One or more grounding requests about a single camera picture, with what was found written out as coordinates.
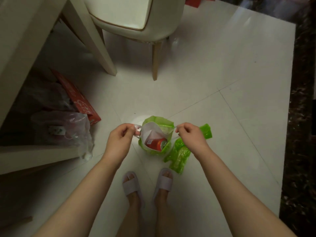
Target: green plastic bag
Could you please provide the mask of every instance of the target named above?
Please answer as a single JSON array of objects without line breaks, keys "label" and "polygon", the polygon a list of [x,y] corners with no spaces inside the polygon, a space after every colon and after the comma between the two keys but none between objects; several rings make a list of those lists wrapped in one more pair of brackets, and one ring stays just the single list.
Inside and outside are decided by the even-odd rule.
[{"label": "green plastic bag", "polygon": [[[144,126],[145,124],[147,124],[148,122],[155,122],[160,129],[164,132],[164,133],[172,133],[174,130],[174,124],[172,121],[169,121],[163,117],[159,117],[159,116],[151,116],[147,119],[144,120],[142,126]],[[145,150],[147,153],[151,154],[151,155],[165,155],[166,153],[168,153],[168,151],[170,151],[171,149],[171,136],[167,139],[167,143],[165,144],[164,148],[158,152],[155,150],[147,150],[143,147],[143,143],[142,143],[142,139],[140,138],[138,140],[138,144],[140,145],[140,147]]]},{"label": "green plastic bag", "polygon": [[[211,128],[208,124],[200,127],[205,139],[212,138]],[[182,174],[184,166],[191,154],[191,151],[185,146],[181,138],[177,139],[171,152],[164,158],[164,162],[171,161],[169,168]]]}]

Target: person's left hand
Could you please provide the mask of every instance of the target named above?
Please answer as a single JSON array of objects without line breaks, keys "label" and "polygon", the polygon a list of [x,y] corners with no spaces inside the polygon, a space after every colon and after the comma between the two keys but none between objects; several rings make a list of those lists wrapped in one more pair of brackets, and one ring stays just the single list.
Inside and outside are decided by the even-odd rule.
[{"label": "person's left hand", "polygon": [[130,150],[133,135],[140,135],[133,124],[125,123],[111,131],[102,159],[118,167]]}]

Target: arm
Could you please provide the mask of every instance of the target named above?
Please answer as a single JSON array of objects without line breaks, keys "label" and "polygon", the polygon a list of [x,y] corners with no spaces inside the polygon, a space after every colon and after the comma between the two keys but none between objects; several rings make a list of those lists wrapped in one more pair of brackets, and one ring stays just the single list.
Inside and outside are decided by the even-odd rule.
[{"label": "arm", "polygon": [[183,123],[176,132],[201,163],[234,237],[296,236],[211,150],[199,127]]},{"label": "arm", "polygon": [[89,235],[116,170],[130,149],[134,134],[139,133],[136,133],[133,124],[122,124],[110,133],[101,160],[34,237]]}]

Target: person's right arm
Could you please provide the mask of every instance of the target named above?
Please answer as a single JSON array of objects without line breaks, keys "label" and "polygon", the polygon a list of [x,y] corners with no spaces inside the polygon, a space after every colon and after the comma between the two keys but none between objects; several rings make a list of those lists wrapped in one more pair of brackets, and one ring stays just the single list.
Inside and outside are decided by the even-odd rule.
[{"label": "person's right arm", "polygon": [[199,127],[183,123],[176,132],[201,163],[234,237],[296,236],[211,150]]}]

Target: slide sandal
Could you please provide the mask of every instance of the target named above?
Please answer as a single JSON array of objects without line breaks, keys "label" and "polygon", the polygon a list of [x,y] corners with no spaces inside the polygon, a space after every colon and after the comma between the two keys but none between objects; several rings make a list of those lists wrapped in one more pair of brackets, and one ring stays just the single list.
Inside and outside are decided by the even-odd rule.
[{"label": "slide sandal", "polygon": [[[129,175],[132,174],[134,175],[133,179],[130,179]],[[127,182],[124,182],[125,177],[127,177],[129,180]],[[141,202],[141,208],[145,207],[145,201],[143,198],[143,194],[142,191],[140,190],[140,186],[139,186],[139,182],[138,182],[138,178],[137,175],[135,174],[134,171],[128,171],[122,179],[122,185],[123,185],[123,190],[125,195],[129,195],[132,192],[137,191],[137,194],[140,198],[140,202]]]},{"label": "slide sandal", "polygon": [[153,196],[153,202],[155,202],[156,195],[159,189],[171,191],[173,179],[163,176],[164,173],[169,172],[172,175],[172,171],[168,168],[163,168],[157,178],[156,189]]}]

